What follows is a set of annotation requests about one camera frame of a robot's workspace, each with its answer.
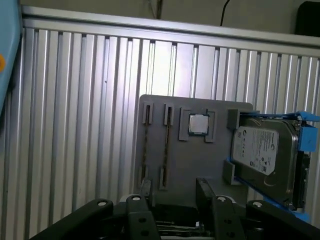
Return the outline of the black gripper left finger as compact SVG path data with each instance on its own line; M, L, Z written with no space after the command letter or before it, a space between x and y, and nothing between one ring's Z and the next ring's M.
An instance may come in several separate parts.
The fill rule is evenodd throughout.
M113 204L94 199L32 237L34 240L159 240L151 211L153 182L142 181L140 192Z

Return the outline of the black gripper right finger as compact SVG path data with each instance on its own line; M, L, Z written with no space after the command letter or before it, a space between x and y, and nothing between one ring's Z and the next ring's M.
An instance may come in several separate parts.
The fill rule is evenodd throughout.
M216 240L318 240L320 230L294 214L258 200L245 206L216 195L204 178L196 179L196 207Z

